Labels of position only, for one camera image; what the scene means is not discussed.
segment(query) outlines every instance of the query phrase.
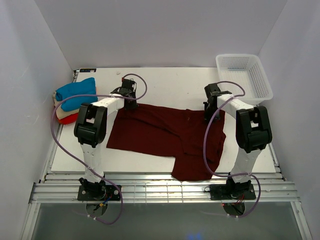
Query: white enclosure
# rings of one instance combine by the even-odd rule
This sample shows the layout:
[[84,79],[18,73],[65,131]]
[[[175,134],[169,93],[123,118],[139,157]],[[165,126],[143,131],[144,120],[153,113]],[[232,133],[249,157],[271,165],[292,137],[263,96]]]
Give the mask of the white enclosure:
[[[213,69],[219,54],[260,57],[279,165],[320,238],[319,16],[318,0],[0,0],[0,239],[20,238],[53,145],[52,93],[72,70]],[[196,77],[185,82],[196,83],[204,87]],[[195,99],[201,104],[204,92],[187,101]]]

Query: white plastic basket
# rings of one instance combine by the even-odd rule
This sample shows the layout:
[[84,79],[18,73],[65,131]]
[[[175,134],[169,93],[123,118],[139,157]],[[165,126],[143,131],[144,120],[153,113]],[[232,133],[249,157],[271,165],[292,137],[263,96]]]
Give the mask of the white plastic basket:
[[[231,81],[241,85],[245,96],[239,99],[247,104],[257,105],[270,100],[274,94],[259,57],[252,54],[221,54],[216,56],[216,65],[220,81]],[[221,83],[222,91],[230,91],[233,95],[242,94],[239,87]]]

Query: red cloth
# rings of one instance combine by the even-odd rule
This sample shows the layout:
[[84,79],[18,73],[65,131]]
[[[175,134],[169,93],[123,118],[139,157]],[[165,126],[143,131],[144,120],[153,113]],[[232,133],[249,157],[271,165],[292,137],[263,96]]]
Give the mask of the red cloth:
[[60,124],[66,125],[66,124],[72,124],[72,123],[74,123],[75,121],[77,121],[77,118],[78,118],[78,113],[71,114],[71,115],[66,116],[66,117],[64,117],[64,118],[62,118],[62,119],[59,119],[59,118],[57,118],[57,119],[58,119],[58,122],[59,122]]
[[[215,171],[223,152],[225,112],[208,133],[206,157]],[[162,157],[175,157],[172,176],[179,181],[211,179],[203,160],[207,124],[204,111],[139,104],[134,110],[120,109],[107,148]]]

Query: blue towel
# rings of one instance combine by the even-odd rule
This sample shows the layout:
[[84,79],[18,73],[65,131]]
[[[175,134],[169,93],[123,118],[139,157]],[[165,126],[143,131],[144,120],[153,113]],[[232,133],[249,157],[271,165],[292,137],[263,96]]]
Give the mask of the blue towel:
[[[96,94],[96,82],[93,77],[89,77],[80,82],[72,82],[60,87],[56,91],[55,99],[57,101],[62,101],[68,97],[80,94]],[[82,103],[91,104],[97,101],[98,98],[96,96],[80,96],[65,101],[62,103],[61,108],[65,112],[70,112],[80,108]]]

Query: folded towel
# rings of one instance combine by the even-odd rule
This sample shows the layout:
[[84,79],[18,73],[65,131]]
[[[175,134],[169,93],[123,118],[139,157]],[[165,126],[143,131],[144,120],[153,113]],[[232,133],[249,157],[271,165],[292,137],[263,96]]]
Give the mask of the folded towel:
[[[57,101],[56,99],[56,92],[53,93],[52,95],[53,101],[54,101],[54,106],[57,106],[58,103],[60,103],[61,101]],[[72,114],[77,114],[79,112],[79,108],[76,110],[72,110],[72,111],[63,111],[61,108],[61,105],[57,108],[56,110],[56,117],[58,118],[58,120],[64,119]]]
[[[56,90],[55,99],[62,101],[68,97],[81,94],[96,94],[96,82],[93,77],[87,78],[80,82],[72,82]],[[80,108],[82,103],[97,102],[96,96],[81,96],[69,99],[62,103],[61,108],[65,112]]]
[[72,124],[74,123],[75,121],[77,121],[77,118],[78,118],[78,113],[75,113],[75,114],[72,114],[70,116],[67,116],[65,118],[62,118],[62,119],[58,119],[58,122],[60,124]]

